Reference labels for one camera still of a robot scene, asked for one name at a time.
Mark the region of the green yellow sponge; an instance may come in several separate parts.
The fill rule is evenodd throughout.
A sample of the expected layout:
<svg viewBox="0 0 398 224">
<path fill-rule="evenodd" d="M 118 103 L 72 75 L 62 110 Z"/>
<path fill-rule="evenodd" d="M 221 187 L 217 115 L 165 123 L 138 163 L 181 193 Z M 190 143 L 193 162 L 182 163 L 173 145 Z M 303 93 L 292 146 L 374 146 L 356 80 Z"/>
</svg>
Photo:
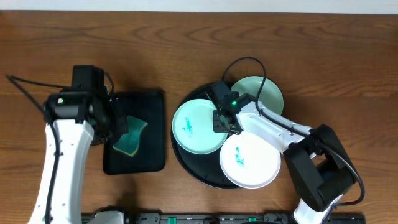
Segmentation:
<svg viewBox="0 0 398 224">
<path fill-rule="evenodd" d="M 113 149 L 133 157 L 139 149 L 141 134 L 148 123 L 133 116 L 127 116 L 126 121 L 128 132 L 119 138 Z"/>
</svg>

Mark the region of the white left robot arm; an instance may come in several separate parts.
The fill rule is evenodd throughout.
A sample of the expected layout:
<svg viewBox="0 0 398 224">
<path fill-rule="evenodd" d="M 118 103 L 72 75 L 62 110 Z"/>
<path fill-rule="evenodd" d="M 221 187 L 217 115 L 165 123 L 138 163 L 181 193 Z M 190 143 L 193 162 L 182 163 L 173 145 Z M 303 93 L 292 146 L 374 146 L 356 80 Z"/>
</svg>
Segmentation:
<svg viewBox="0 0 398 224">
<path fill-rule="evenodd" d="M 81 223 L 81 195 L 90 146 L 102 144 L 115 124 L 108 90 L 62 90 L 43 104 L 46 150 L 29 223 Z"/>
</svg>

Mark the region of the mint green plate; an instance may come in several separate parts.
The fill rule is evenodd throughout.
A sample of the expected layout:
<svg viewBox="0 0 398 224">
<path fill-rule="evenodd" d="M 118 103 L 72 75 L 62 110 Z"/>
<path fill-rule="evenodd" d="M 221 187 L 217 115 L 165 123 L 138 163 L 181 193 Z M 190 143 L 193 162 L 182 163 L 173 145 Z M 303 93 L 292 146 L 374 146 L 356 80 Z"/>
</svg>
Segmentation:
<svg viewBox="0 0 398 224">
<path fill-rule="evenodd" d="M 177 143 L 193 154 L 209 154 L 226 141 L 226 133 L 213 130 L 215 105 L 210 100 L 194 99 L 183 103 L 175 112 L 172 132 Z"/>
</svg>

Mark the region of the sage green plate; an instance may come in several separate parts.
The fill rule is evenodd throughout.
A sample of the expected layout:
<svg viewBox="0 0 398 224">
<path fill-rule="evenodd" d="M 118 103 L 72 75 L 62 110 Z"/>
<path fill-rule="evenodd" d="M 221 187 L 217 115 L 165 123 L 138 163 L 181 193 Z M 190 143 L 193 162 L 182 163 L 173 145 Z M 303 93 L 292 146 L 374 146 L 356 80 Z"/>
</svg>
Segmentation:
<svg viewBox="0 0 398 224">
<path fill-rule="evenodd" d="M 232 87 L 232 91 L 237 91 L 240 95 L 248 93 L 257 96 L 263 77 L 251 76 L 237 81 Z M 271 80 L 267 79 L 262 87 L 259 101 L 268 109 L 281 115 L 284 109 L 284 99 L 279 87 Z"/>
</svg>

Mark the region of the white plate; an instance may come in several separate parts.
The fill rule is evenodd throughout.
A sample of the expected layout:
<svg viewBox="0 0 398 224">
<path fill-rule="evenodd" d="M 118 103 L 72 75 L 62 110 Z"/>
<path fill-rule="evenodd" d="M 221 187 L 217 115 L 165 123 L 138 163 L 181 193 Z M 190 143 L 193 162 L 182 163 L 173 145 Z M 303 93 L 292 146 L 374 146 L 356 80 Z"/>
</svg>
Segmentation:
<svg viewBox="0 0 398 224">
<path fill-rule="evenodd" d="M 245 189 L 271 183 L 280 170 L 280 152 L 259 136 L 248 132 L 229 137 L 221 147 L 220 166 L 224 175 Z"/>
</svg>

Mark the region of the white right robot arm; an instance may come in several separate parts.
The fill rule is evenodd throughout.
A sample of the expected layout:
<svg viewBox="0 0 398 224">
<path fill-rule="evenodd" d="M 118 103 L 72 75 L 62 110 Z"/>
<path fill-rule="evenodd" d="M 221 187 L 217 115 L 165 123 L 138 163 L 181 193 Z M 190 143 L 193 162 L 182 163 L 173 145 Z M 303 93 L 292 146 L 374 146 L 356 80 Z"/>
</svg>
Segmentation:
<svg viewBox="0 0 398 224">
<path fill-rule="evenodd" d="M 271 183 L 285 161 L 300 197 L 295 223 L 322 223 L 340 198 L 361 183 L 344 147 L 327 125 L 311 128 L 267 109 L 249 94 L 214 97 L 214 124 L 220 117 L 233 133 L 223 144 L 220 166 L 234 184 L 256 189 Z"/>
</svg>

